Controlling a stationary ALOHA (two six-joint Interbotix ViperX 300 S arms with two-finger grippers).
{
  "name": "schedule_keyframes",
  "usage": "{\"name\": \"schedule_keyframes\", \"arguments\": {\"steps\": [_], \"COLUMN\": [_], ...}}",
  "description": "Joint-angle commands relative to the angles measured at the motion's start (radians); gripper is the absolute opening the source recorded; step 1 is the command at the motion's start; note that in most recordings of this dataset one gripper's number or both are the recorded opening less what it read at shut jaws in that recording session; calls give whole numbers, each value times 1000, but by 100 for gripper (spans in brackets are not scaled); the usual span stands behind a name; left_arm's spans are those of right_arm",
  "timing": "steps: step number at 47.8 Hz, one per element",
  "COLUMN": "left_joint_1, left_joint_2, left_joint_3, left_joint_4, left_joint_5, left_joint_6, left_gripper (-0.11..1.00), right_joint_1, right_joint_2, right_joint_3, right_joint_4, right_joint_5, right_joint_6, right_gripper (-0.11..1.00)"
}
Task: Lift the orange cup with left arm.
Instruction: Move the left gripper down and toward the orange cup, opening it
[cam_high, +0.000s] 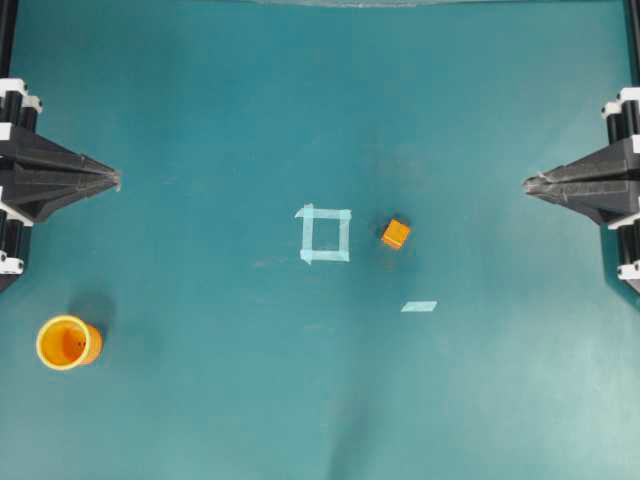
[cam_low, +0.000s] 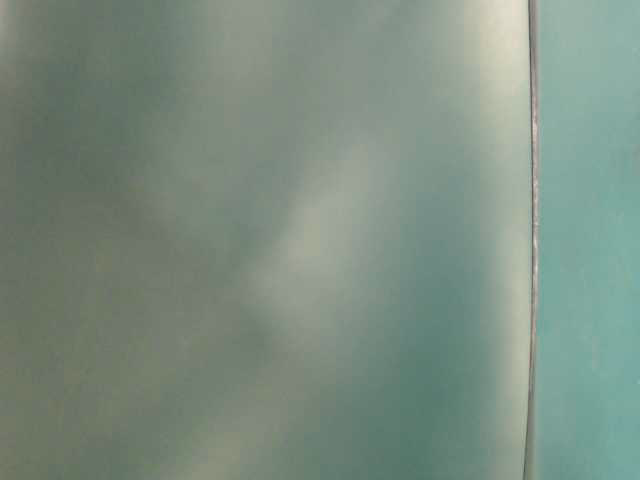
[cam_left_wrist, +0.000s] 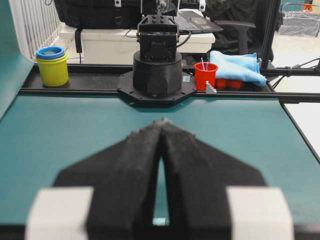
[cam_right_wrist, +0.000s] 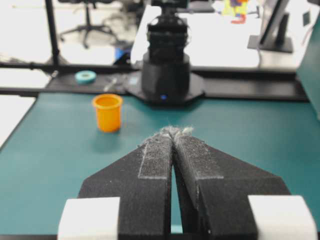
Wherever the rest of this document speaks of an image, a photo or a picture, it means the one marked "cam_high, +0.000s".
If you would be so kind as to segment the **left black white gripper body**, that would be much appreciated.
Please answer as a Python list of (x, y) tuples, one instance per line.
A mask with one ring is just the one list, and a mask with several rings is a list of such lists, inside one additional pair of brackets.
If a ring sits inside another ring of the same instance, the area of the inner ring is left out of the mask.
[[(7, 146), (16, 127), (32, 133), (36, 130), (42, 102), (28, 92), (19, 78), (1, 79), (1, 145)], [(30, 254), (33, 220), (17, 206), (10, 205), (10, 195), (17, 182), (17, 161), (1, 154), (1, 292), (6, 291), (25, 273)]]

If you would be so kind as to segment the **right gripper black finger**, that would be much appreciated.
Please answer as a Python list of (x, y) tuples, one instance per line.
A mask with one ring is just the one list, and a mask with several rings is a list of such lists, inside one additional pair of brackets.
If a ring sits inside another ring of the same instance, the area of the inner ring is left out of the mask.
[(597, 225), (639, 212), (639, 182), (634, 180), (552, 184), (524, 190), (527, 195), (580, 213)]
[(587, 181), (638, 180), (639, 136), (631, 135), (570, 164), (538, 173), (523, 182), (524, 188)]

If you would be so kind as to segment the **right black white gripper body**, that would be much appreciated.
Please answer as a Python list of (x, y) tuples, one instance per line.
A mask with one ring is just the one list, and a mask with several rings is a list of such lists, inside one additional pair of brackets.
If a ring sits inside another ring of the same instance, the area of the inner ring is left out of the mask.
[(613, 179), (622, 187), (607, 228), (616, 232), (619, 280), (639, 292), (639, 88), (624, 87), (602, 108), (611, 153), (620, 167)]

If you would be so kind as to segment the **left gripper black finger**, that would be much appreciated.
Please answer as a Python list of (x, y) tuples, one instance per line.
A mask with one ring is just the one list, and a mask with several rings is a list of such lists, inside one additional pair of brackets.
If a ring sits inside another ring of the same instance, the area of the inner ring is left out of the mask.
[(120, 180), (95, 174), (10, 175), (9, 207), (33, 223), (80, 200), (120, 187)]
[(120, 174), (113, 168), (12, 123), (9, 124), (9, 159), (36, 169), (90, 173), (120, 180)]

